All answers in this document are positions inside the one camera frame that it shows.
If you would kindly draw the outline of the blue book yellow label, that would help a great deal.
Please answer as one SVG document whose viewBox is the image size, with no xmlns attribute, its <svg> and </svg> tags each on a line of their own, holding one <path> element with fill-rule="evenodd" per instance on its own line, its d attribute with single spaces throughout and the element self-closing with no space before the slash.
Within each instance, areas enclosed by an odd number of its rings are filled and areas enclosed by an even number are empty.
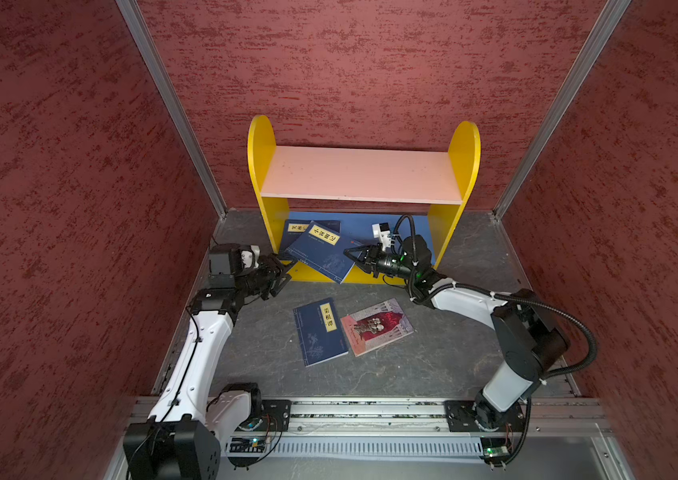
<svg viewBox="0 0 678 480">
<path fill-rule="evenodd" d="M 329 280 L 341 284 L 354 266 L 354 261 L 345 254 L 348 249 L 363 244 L 346 234 L 311 221 L 287 248 L 288 255 Z"/>
<path fill-rule="evenodd" d="M 283 235 L 280 242 L 280 247 L 278 251 L 278 257 L 281 260 L 291 261 L 292 257 L 288 254 L 287 249 L 292 245 L 299 236 L 301 236 L 312 223 L 312 220 L 294 220 L 288 219 L 284 224 Z M 326 227 L 332 231 L 340 232 L 341 231 L 341 221 L 340 220 L 315 220 L 317 225 Z"/>
</svg>

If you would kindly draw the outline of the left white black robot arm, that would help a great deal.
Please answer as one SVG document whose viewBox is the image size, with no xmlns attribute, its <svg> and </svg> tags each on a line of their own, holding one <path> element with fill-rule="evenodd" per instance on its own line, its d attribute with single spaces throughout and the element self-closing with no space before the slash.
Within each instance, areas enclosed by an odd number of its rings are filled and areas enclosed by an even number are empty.
<svg viewBox="0 0 678 480">
<path fill-rule="evenodd" d="M 188 333 L 166 388 L 146 421 L 125 433 L 130 479 L 215 478 L 231 434 L 261 412 L 254 384 L 227 388 L 216 399 L 210 387 L 247 299 L 277 296 L 293 266 L 256 245 L 222 244 L 210 249 L 208 267 L 206 286 L 186 308 Z"/>
</svg>

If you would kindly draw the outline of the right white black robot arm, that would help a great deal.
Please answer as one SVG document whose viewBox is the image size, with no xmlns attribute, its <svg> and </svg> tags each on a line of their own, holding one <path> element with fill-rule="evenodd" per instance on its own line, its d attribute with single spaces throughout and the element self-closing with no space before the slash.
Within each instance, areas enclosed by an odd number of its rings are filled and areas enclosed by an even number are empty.
<svg viewBox="0 0 678 480">
<path fill-rule="evenodd" d="M 377 243 L 348 248 L 344 255 L 373 277 L 403 280 L 412 302 L 493 330 L 503 360 L 477 394 L 472 414 L 484 431 L 503 427 L 510 410 L 531 396 L 570 346 L 550 310 L 532 291 L 502 294 L 457 282 L 432 266 L 431 252 L 419 235 L 406 238 L 397 251 Z"/>
</svg>

